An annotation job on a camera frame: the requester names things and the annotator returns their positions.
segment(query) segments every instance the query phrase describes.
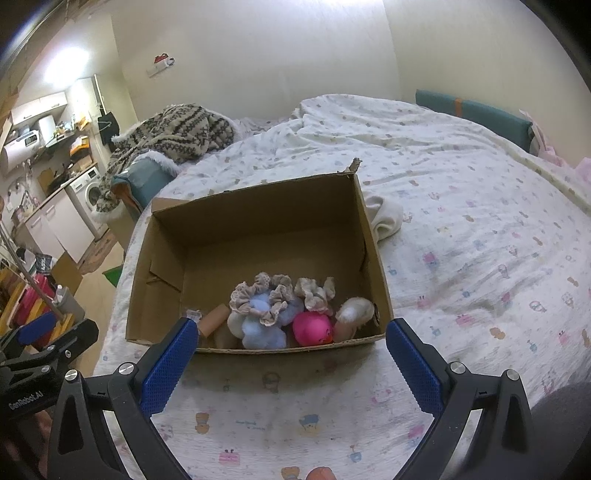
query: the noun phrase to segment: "bed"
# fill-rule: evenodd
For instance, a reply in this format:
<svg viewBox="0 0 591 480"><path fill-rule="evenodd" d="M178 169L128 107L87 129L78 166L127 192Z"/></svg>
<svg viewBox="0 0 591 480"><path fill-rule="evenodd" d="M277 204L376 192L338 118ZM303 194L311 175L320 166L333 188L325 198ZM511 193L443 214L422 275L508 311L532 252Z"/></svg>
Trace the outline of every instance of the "bed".
<svg viewBox="0 0 591 480"><path fill-rule="evenodd" d="M189 167L159 196L192 199L334 172L353 157L362 160L364 193L404 208L401 230L379 250L395 314L423 341L473 372L517 370L531 405L588 379L587 186L480 125L403 102L326 95ZM125 321L149 215L135 228L95 375L145 351L125 341ZM320 465L347 480L391 479L431 419L383 340L248 362L196 355L152 417L194 480L296 480ZM142 478L111 417L109 424L130 475Z"/></svg>

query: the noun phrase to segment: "pink fabric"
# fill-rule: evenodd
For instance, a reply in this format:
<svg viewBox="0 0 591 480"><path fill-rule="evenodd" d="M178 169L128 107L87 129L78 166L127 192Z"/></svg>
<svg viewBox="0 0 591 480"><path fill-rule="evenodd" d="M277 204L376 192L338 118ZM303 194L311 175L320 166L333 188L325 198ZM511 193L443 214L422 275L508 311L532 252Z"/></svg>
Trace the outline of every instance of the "pink fabric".
<svg viewBox="0 0 591 480"><path fill-rule="evenodd" d="M585 183L591 185L591 158L585 157L582 159L581 163L579 163L574 170Z"/></svg>
<svg viewBox="0 0 591 480"><path fill-rule="evenodd" d="M527 112L524 112L523 110L519 111L532 123L531 128L534 132L534 139L531 141L530 153L542 158L543 160L549 161L554 165L572 170L572 167L567 164L562 157L559 157L556 154L554 147L548 143L548 137L544 135L541 127L536 123L531 115ZM581 162L574 168L574 172L586 184L591 185L591 158L585 157L582 159Z"/></svg>
<svg viewBox="0 0 591 480"><path fill-rule="evenodd" d="M530 153L559 167L567 165L564 159L556 154L554 147L548 144L548 137L544 135L544 132L542 132L542 129L531 115L523 110L519 110L519 112L532 123L531 129L534 132L534 140L531 142Z"/></svg>

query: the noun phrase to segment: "floor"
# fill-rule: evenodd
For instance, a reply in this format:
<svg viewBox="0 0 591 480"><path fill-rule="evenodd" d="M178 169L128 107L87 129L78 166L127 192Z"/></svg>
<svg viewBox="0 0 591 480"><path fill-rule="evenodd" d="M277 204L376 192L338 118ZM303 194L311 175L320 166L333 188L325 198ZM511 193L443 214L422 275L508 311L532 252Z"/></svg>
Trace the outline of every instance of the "floor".
<svg viewBox="0 0 591 480"><path fill-rule="evenodd" d="M90 377L99 359L100 350L109 329L115 287L103 275L105 270L123 263L123 249L115 244L102 265L92 273L83 276L74 298L86 311L86 317L99 326L99 339L76 361L76 368L85 377Z"/></svg>

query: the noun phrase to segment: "pink ball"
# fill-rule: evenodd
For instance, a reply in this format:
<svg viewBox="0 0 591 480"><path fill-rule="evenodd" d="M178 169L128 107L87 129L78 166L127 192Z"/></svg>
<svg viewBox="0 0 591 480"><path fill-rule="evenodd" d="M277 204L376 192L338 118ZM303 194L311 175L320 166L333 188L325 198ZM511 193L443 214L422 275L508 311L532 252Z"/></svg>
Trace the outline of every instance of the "pink ball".
<svg viewBox="0 0 591 480"><path fill-rule="evenodd" d="M291 325L295 340L301 346L324 345L333 341L332 324L330 323L330 319L323 313L299 313L295 316Z"/></svg>

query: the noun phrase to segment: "red object on wall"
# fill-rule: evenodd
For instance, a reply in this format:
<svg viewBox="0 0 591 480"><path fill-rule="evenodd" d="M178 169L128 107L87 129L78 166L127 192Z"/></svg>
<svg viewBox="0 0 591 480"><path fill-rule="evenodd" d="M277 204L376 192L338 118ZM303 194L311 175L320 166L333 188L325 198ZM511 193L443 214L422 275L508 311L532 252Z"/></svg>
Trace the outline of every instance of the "red object on wall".
<svg viewBox="0 0 591 480"><path fill-rule="evenodd" d="M154 63L158 63L159 61L163 61L164 59L168 58L168 53L163 53L162 55L158 55L154 58Z"/></svg>

